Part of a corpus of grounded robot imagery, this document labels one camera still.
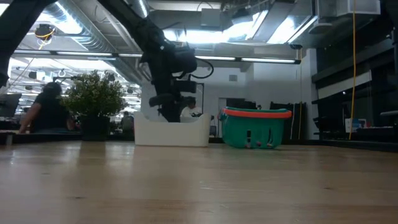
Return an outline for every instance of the wooden table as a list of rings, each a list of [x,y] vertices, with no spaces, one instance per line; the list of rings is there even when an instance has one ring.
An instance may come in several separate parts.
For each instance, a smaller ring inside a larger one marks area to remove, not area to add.
[[[398,223],[398,154],[15,145],[0,149],[0,223]]]

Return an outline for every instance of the white container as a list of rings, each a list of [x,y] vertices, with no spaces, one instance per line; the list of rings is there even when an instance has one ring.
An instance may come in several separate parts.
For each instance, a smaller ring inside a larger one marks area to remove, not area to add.
[[[141,112],[134,113],[137,146],[207,147],[209,132],[209,114],[203,114],[194,122],[165,123],[149,121]]]

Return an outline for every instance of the robotic arm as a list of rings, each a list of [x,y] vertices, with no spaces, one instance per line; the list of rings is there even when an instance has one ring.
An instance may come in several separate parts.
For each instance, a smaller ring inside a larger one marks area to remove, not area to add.
[[[15,49],[46,6],[57,0],[13,0],[0,17],[0,86],[9,79],[7,69]],[[159,112],[168,122],[180,122],[181,91],[196,91],[196,83],[178,81],[172,74],[190,73],[197,69],[194,50],[176,48],[149,18],[141,18],[124,0],[99,0],[128,30],[144,52],[141,62],[147,62],[157,96],[151,106],[161,106]]]
[[[159,112],[168,122],[180,122],[181,91],[196,91],[196,83],[178,81],[172,74],[191,73],[197,69],[195,51],[189,47],[176,48],[163,31],[149,18],[141,18],[123,0],[98,0],[121,24],[144,52],[141,62],[147,62],[152,75],[151,83],[157,96],[150,106],[161,106]]]

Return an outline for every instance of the green leaves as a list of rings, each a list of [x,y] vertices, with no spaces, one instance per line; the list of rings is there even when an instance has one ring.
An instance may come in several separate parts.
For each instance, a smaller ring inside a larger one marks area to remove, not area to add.
[[[75,86],[65,92],[62,103],[73,113],[84,116],[112,116],[128,104],[123,98],[124,90],[119,82],[111,82],[105,72],[101,78],[98,71],[81,74],[74,79]]]

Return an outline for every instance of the potted plant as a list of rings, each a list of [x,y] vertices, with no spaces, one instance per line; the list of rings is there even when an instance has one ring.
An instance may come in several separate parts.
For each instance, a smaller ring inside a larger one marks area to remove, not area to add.
[[[113,74],[98,71],[73,78],[74,85],[65,92],[63,104],[81,117],[84,141],[105,141],[109,134],[109,116],[118,114],[127,106],[123,87],[113,82]]]

